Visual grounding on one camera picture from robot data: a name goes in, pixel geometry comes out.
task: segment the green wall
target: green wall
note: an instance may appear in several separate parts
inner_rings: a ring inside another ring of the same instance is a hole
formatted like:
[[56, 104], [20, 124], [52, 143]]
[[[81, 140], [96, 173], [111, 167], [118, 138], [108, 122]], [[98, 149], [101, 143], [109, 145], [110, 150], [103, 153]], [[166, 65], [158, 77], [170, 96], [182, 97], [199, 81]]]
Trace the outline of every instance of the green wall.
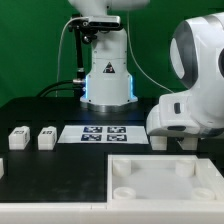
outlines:
[[[151, 0], [147, 8], [130, 13], [135, 56], [146, 73], [174, 91], [183, 90], [169, 63], [169, 45], [184, 19], [224, 11], [223, 0]], [[67, 0], [0, 1], [0, 106], [15, 97], [35, 96], [56, 81], [61, 30], [74, 9]], [[126, 14], [119, 14], [126, 25]], [[84, 47], [86, 71], [90, 47]], [[74, 36], [67, 32], [62, 52], [61, 80], [75, 76]], [[136, 95], [159, 96], [166, 91], [142, 76], [128, 57]]]

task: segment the white cable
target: white cable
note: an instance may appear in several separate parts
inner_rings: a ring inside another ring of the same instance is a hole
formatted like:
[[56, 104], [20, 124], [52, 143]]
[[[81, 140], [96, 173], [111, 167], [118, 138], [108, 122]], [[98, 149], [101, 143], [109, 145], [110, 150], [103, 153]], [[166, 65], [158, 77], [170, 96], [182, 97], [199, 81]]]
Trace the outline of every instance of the white cable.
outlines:
[[57, 82], [59, 82], [60, 80], [60, 72], [61, 72], [61, 51], [62, 51], [62, 44], [64, 41], [64, 35], [65, 35], [65, 30], [67, 28], [67, 26], [76, 20], [86, 20], [88, 19], [88, 17], [76, 17], [76, 18], [72, 18], [70, 19], [64, 26], [62, 33], [61, 33], [61, 39], [60, 39], [60, 44], [59, 44], [59, 50], [58, 50], [58, 71], [57, 71]]
[[142, 72], [142, 74], [143, 74], [147, 79], [149, 79], [151, 82], [153, 82], [153, 83], [156, 84], [157, 86], [159, 86], [159, 87], [161, 87], [161, 88], [163, 88], [163, 89], [165, 89], [165, 90], [167, 90], [167, 91], [173, 93], [172, 90], [170, 90], [170, 89], [168, 89], [167, 87], [165, 87], [165, 86], [159, 84], [159, 83], [156, 82], [154, 79], [152, 79], [151, 77], [149, 77], [149, 76], [142, 70], [142, 68], [140, 67], [140, 65], [139, 65], [138, 62], [136, 61], [135, 56], [134, 56], [134, 53], [133, 53], [133, 50], [132, 50], [132, 44], [131, 44], [131, 38], [130, 38], [129, 13], [127, 13], [127, 14], [128, 14], [128, 15], [127, 15], [127, 21], [128, 21], [128, 24], [127, 24], [127, 25], [128, 25], [128, 26], [127, 26], [127, 28], [128, 28], [128, 43], [129, 43], [129, 48], [130, 48], [131, 56], [132, 56], [132, 58], [133, 58], [133, 60], [134, 60], [134, 62], [135, 62], [135, 64], [136, 64], [137, 68], [138, 68], [138, 69]]

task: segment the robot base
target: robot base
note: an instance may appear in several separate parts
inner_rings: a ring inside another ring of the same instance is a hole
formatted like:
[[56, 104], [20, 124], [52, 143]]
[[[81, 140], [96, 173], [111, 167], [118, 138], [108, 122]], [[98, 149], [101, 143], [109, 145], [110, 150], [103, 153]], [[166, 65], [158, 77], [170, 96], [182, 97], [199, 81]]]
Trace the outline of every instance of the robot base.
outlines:
[[138, 105], [138, 101], [133, 101], [127, 104], [116, 106], [116, 105], [97, 105], [97, 104], [92, 104], [91, 102], [83, 102], [81, 100], [82, 108], [86, 108], [96, 112], [103, 112], [103, 113], [116, 113], [116, 112], [126, 111], [129, 109], [135, 109], [137, 108], [137, 105]]

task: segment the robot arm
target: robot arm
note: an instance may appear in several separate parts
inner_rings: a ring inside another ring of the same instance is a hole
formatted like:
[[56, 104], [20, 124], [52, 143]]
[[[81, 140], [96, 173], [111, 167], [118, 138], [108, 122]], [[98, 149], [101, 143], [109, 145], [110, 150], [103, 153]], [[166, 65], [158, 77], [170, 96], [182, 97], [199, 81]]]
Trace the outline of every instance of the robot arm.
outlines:
[[136, 105], [133, 79], [127, 71], [127, 34], [119, 16], [108, 16], [107, 9], [132, 10], [149, 0], [69, 0], [87, 21], [77, 29], [83, 42], [92, 44], [92, 69], [85, 78], [81, 106], [100, 112], [118, 112]]
[[197, 138], [224, 132], [223, 26], [221, 13], [186, 20], [177, 27], [170, 57], [174, 71], [188, 90], [160, 97], [159, 105], [147, 119], [147, 133], [152, 139], [192, 139], [194, 146], [182, 147], [196, 149]]
[[104, 16], [107, 9], [129, 11], [145, 7], [149, 0], [68, 0], [83, 16]]

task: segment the black tabletop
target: black tabletop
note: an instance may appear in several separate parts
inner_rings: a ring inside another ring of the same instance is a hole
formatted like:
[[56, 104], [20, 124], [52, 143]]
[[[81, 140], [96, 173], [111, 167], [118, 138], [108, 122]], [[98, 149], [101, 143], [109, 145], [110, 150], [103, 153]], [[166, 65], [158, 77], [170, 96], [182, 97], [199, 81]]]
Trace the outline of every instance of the black tabletop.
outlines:
[[[56, 144], [39, 151], [37, 137], [43, 127], [65, 125], [145, 126], [156, 99], [141, 99], [138, 107], [119, 113], [83, 109], [73, 98], [17, 98], [0, 108], [0, 157], [5, 175], [0, 180], [0, 202], [106, 202], [108, 154], [197, 155], [209, 158], [224, 175], [224, 140], [199, 141], [197, 151], [183, 151], [168, 139], [167, 151], [141, 144]], [[15, 127], [30, 127], [25, 150], [10, 151], [8, 135]]]

